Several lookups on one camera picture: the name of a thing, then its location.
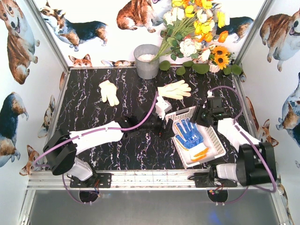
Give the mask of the yellow dotted white glove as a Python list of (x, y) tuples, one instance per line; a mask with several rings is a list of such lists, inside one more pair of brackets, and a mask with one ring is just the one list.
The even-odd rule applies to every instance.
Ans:
[(195, 144), (193, 142), (185, 140), (180, 135), (175, 135), (175, 140), (183, 150), (189, 151), (190, 149), (195, 147)]

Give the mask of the blue dotted glove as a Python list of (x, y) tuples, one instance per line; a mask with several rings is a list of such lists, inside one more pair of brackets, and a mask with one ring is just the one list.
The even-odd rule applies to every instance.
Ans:
[(207, 157), (209, 148), (204, 144), (204, 137), (197, 128), (197, 125), (190, 122), (190, 118), (181, 119), (174, 124), (176, 130), (175, 135), (180, 135), (185, 140), (189, 140), (195, 144), (195, 147), (189, 151), (183, 150), (182, 155), (187, 164), (198, 162)]

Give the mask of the cream glove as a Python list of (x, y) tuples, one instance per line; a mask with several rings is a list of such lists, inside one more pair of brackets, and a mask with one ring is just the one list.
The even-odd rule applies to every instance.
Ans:
[(112, 82), (109, 80), (103, 81), (99, 84), (99, 88), (102, 102), (108, 101), (110, 106), (116, 106), (120, 103), (116, 95), (117, 87)]
[(182, 100), (184, 97), (191, 96), (191, 88), (184, 80), (158, 87), (158, 95), (166, 98)]

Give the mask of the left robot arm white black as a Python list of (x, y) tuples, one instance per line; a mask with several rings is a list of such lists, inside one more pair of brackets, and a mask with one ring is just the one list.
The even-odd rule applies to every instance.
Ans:
[(83, 151), (134, 137), (141, 131), (149, 130), (164, 139), (174, 135), (173, 131), (163, 126), (165, 115), (170, 109), (156, 106), (147, 112), (138, 107), (134, 113), (99, 127), (72, 132), (63, 128), (56, 130), (43, 149), (52, 174), (58, 176), (68, 173), (80, 181), (88, 181), (96, 173), (89, 163), (77, 158)]

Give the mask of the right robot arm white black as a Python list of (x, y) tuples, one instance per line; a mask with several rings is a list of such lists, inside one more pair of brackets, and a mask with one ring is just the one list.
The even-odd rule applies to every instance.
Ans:
[(271, 183), (276, 189), (276, 162), (272, 144), (260, 141), (246, 132), (232, 116), (225, 112), (220, 97), (208, 97), (206, 103), (197, 104), (192, 123), (207, 128), (214, 127), (237, 150), (235, 163), (214, 167), (217, 178), (232, 180), (242, 186)]

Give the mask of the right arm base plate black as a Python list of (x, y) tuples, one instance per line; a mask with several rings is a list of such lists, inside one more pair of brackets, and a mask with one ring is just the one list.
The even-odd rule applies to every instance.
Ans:
[(225, 188), (237, 187), (237, 182), (226, 179), (219, 179), (211, 177), (207, 172), (194, 173), (195, 186), (197, 188), (217, 188), (224, 185)]

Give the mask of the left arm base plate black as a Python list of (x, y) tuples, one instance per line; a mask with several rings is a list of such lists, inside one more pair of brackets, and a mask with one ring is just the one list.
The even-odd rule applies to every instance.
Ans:
[(95, 173), (87, 180), (82, 181), (75, 176), (71, 176), (71, 188), (110, 188), (112, 181), (111, 173)]

